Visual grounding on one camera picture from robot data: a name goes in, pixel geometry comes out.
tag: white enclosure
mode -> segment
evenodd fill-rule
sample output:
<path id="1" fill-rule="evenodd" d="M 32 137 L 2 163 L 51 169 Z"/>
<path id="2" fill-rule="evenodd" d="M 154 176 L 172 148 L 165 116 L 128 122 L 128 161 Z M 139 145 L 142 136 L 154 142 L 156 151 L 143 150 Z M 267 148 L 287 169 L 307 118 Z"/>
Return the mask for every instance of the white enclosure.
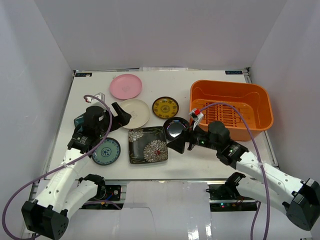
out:
<path id="1" fill-rule="evenodd" d="M 319 182 L 319 23 L 318 0 L 0 0 L 0 209 L 43 172 L 72 70 L 251 68 L 280 168 Z M 9 208 L 17 236 L 29 194 Z"/>

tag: floral plate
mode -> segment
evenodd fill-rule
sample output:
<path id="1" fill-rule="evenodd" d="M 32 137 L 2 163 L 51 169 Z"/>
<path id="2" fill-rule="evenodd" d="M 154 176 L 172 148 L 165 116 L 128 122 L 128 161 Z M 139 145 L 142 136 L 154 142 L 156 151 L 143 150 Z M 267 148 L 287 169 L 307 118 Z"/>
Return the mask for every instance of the floral plate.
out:
<path id="1" fill-rule="evenodd" d="M 129 131 L 129 160 L 132 164 L 150 164 L 168 159 L 165 129 L 143 127 Z"/>

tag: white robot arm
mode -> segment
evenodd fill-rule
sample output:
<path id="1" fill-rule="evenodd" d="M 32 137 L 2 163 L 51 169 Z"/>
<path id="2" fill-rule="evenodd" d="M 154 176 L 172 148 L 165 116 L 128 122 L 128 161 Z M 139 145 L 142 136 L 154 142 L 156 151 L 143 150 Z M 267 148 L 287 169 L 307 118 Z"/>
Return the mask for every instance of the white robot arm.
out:
<path id="1" fill-rule="evenodd" d="M 96 103 L 97 101 L 92 102 L 86 112 L 76 118 L 78 125 L 60 164 L 61 169 L 52 176 L 33 202 L 26 201 L 23 204 L 21 211 L 28 230 L 53 240 L 60 239 L 68 227 L 69 218 L 86 201 L 99 195 L 101 188 L 105 186 L 105 180 L 101 176 L 89 174 L 85 178 L 79 178 L 79 174 L 90 159 L 87 156 L 89 151 L 97 146 L 101 136 L 106 137 L 107 129 L 114 131 L 127 125 L 131 115 L 123 111 L 116 102 L 112 106 L 117 116 L 113 116 L 111 112 L 106 114 Z M 80 184 L 70 192 L 76 179 L 80 180 Z"/>
<path id="2" fill-rule="evenodd" d="M 199 120 L 199 112 L 193 110 L 190 113 L 195 123 L 199 122 L 196 121 Z M 187 142 L 189 151 L 195 145 L 216 150 L 216 156 L 223 164 L 254 178 L 253 180 L 235 172 L 221 186 L 222 190 L 232 193 L 235 197 L 243 196 L 262 203 L 267 202 L 261 163 L 246 147 L 230 138 L 230 132 L 222 122 L 210 123 L 208 131 L 191 125 L 167 146 L 183 154 Z M 285 214 L 299 228 L 310 231 L 320 216 L 320 185 L 311 178 L 305 182 L 292 177 L 266 163 L 263 163 L 263 168 L 269 189 L 270 206 Z"/>

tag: orange plastic basket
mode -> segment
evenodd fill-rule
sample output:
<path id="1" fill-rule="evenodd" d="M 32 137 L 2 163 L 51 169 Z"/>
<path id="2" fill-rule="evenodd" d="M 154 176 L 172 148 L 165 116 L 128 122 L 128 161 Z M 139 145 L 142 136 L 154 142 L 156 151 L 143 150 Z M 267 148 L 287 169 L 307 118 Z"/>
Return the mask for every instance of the orange plastic basket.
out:
<path id="1" fill-rule="evenodd" d="M 190 111 L 202 109 L 212 103 L 234 106 L 248 123 L 254 137 L 269 129 L 274 123 L 267 91 L 259 85 L 225 81 L 199 80 L 191 86 Z M 250 135 L 239 115 L 230 107 L 215 105 L 202 112 L 204 118 L 199 126 L 207 131 L 208 124 L 221 121 L 230 130 L 235 141 L 249 141 Z"/>

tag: yellow patterned plate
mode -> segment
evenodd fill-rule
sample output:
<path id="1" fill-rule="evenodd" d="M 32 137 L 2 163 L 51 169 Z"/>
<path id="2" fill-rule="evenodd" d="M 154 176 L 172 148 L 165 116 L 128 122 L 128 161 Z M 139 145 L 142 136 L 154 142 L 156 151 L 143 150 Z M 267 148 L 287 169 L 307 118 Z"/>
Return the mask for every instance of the yellow patterned plate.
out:
<path id="1" fill-rule="evenodd" d="M 172 97 L 162 96 L 154 101 L 152 111 L 158 118 L 169 119 L 177 115 L 179 105 Z"/>

